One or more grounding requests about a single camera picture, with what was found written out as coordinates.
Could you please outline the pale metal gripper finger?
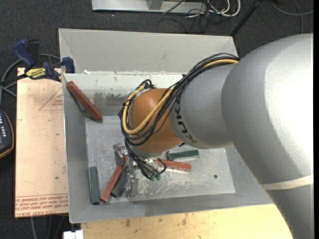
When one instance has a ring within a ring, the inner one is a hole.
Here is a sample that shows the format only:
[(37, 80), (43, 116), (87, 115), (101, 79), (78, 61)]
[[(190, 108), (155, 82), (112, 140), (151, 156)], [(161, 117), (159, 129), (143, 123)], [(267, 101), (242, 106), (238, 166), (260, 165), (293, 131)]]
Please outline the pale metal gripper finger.
[(124, 165), (128, 160), (128, 152), (123, 144), (117, 143), (113, 145), (115, 161), (117, 165)]
[(127, 190), (126, 195), (132, 198), (138, 194), (139, 178), (136, 177), (135, 167), (127, 168)]

